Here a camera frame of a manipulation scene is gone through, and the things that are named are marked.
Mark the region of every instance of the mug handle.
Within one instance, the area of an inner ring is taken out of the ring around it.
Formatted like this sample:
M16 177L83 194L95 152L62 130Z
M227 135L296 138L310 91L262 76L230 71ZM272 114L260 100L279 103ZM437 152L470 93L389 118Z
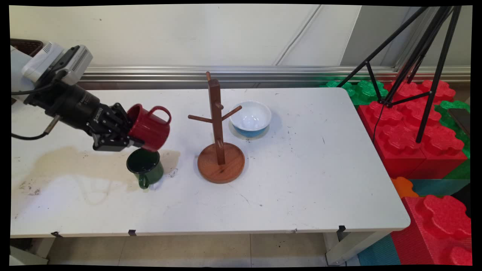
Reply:
M149 180L145 174L139 175L139 187L142 189L147 189L149 187Z
M154 111L156 110L162 110L164 112L166 112L166 114L169 116L169 120L167 121L166 125L170 124L171 123L171 114L169 113L169 111L165 108L165 107L162 107L162 106L154 106L151 111L149 111L149 113L147 113L147 115L149 116L150 114L154 113Z

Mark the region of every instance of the bowl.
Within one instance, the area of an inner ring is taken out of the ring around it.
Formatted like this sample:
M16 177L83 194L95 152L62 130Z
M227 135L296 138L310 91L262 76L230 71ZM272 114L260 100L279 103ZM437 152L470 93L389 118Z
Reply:
M242 109L229 117L238 133L245 137L260 135L271 121L271 111L267 106L256 101L238 103L234 108L242 106Z

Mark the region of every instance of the teal foam block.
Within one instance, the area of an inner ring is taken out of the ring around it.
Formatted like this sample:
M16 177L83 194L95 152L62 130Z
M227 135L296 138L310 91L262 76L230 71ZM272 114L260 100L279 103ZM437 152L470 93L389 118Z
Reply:
M452 195L461 190L470 183L470 180L450 180L450 179L434 179L434 180L410 180L414 187L415 193L420 197L427 195L444 196Z
M361 266L400 265L400 259L390 234L358 253L358 260Z

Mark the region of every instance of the red foam block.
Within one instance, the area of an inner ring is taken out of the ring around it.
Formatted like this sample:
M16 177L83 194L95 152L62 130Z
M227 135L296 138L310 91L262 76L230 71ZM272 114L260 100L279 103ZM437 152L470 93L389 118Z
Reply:
M395 81L392 81L390 84L386 84L385 89L391 91L394 83ZM396 102L422 93L423 91L418 88L417 84L415 84L414 82L407 84L407 80L405 80L402 82L400 87L398 87L397 92L393 96L393 101Z
M464 142L445 126L427 126L422 137L421 150L426 159L407 179L442 179L463 163Z
M423 113L425 111L426 101L414 100L400 104L398 110L403 114L403 123L407 128L410 128L418 132L420 128L420 123L422 122ZM428 114L427 125L426 126L439 126L441 125L439 120L442 115L435 111L434 105L430 109Z
M357 109L370 138L382 105L377 102ZM375 149L390 177L410 175L424 160L420 144L415 143L415 132L402 123L403 115L394 108L384 108L375 135Z
M432 81L430 80L425 80L420 85L418 85L418 88L422 92L430 91L431 87L432 87ZM453 102L454 96L455 96L455 90L451 89L447 82L439 80L439 84L437 85L437 91L435 92L435 97L433 99L433 104L439 105L442 101Z
M471 220L452 196L405 197L410 226L391 233L401 264L472 265Z

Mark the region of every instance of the table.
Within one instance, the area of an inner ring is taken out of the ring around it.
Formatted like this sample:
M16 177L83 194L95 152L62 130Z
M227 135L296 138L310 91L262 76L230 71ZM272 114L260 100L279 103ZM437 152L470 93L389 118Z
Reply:
M126 168L133 147L96 152L83 131L60 123L39 140L12 138L10 237L63 237L351 232L332 244L330 264L345 261L393 230L409 226L400 201L345 90L341 88L222 89L228 112L243 100L272 111L256 138L223 122L224 140L245 156L241 175L227 184L204 180L197 156L214 142L208 92L91 91L102 103L155 105L171 112L161 148L163 178L141 190ZM12 132L41 134L51 117L39 107L12 105Z

